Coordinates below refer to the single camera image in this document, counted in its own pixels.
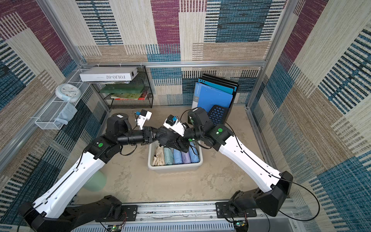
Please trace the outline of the lavender umbrella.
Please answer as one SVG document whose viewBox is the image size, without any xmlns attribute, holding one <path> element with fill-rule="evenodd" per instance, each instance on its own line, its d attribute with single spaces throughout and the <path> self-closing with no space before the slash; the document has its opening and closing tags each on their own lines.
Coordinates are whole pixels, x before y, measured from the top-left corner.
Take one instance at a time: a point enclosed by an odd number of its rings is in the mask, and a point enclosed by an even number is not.
<svg viewBox="0 0 371 232">
<path fill-rule="evenodd" d="M 191 158 L 189 152 L 181 152 L 183 164 L 190 164 Z"/>
</svg>

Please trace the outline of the black umbrella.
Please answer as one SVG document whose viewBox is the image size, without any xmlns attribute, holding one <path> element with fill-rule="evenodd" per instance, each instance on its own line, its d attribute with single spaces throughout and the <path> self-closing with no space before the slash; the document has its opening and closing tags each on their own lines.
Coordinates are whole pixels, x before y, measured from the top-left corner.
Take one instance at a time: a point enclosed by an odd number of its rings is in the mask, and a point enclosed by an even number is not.
<svg viewBox="0 0 371 232">
<path fill-rule="evenodd" d="M 156 139 L 161 146 L 180 149 L 185 146 L 184 141 L 182 141 L 181 136 L 165 127 L 160 127 L 156 134 Z"/>
</svg>

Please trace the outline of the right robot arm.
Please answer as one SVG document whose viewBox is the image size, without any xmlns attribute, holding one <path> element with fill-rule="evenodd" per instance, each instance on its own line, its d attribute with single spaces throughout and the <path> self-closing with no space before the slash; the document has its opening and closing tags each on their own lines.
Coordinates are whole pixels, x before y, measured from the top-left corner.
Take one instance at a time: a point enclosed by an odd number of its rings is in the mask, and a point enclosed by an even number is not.
<svg viewBox="0 0 371 232">
<path fill-rule="evenodd" d="M 162 146 L 185 152 L 191 142 L 203 141 L 237 164 L 257 184 L 256 189 L 237 191 L 228 201 L 228 211 L 237 216 L 248 209 L 260 209 L 275 217 L 286 200 L 293 176 L 266 164 L 238 139 L 225 124 L 214 124 L 207 112 L 197 107 L 188 111 L 189 128 L 178 117 L 169 115 L 155 138 Z"/>
</svg>

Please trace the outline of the white plastic storage box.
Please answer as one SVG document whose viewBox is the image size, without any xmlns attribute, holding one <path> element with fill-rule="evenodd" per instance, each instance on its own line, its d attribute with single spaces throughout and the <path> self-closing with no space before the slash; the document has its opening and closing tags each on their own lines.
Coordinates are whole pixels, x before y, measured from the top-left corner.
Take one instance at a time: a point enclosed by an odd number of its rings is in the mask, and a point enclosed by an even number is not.
<svg viewBox="0 0 371 232">
<path fill-rule="evenodd" d="M 157 173 L 197 170 L 203 163 L 203 153 L 199 145 L 194 142 L 192 142 L 191 145 L 193 147 L 190 147 L 187 153 L 183 153 L 172 148 L 163 148 L 159 145 L 158 141 L 150 144 L 148 168 Z M 153 164 L 157 164 L 154 160 L 157 159 L 158 151 L 163 161 L 160 162 L 160 166 L 154 166 Z"/>
</svg>

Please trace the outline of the grey green umbrella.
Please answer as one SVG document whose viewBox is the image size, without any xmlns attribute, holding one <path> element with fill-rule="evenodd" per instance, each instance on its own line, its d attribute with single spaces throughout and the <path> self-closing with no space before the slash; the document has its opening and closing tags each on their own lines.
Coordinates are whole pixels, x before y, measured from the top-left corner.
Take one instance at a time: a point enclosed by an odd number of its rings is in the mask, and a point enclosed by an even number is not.
<svg viewBox="0 0 371 232">
<path fill-rule="evenodd" d="M 165 165 L 174 165 L 174 155 L 172 149 L 165 147 L 163 150 Z"/>
</svg>

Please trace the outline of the light blue umbrella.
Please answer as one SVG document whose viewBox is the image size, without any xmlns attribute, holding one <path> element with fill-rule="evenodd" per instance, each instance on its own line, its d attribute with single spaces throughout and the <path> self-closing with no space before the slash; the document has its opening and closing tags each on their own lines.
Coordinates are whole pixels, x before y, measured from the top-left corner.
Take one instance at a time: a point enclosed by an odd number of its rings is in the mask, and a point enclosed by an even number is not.
<svg viewBox="0 0 371 232">
<path fill-rule="evenodd" d="M 174 149 L 173 150 L 173 156 L 174 156 L 174 164 L 176 164 L 176 165 L 183 164 L 181 151 Z"/>
</svg>

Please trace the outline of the beige umbrella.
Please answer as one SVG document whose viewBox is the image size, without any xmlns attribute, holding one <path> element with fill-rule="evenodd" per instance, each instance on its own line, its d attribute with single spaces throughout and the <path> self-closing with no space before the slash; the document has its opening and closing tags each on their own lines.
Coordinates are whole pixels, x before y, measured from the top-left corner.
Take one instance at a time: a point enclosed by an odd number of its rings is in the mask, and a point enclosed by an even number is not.
<svg viewBox="0 0 371 232">
<path fill-rule="evenodd" d="M 161 146 L 156 146 L 152 166 L 164 166 L 164 165 L 165 165 L 164 149 Z"/>
</svg>

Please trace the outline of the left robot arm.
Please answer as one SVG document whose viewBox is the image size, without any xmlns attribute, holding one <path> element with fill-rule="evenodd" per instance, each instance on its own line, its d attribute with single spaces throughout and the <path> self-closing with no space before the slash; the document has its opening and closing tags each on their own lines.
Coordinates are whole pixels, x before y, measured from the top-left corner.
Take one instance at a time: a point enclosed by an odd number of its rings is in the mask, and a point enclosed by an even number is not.
<svg viewBox="0 0 371 232">
<path fill-rule="evenodd" d="M 23 203 L 19 214 L 35 232 L 70 232 L 97 219 L 119 221 L 122 203 L 112 195 L 99 201 L 68 207 L 76 193 L 126 145 L 148 145 L 171 134 L 165 127 L 142 126 L 146 117 L 139 115 L 134 130 L 126 114 L 114 114 L 107 120 L 106 132 L 95 138 L 72 168 L 33 203 Z"/>
</svg>

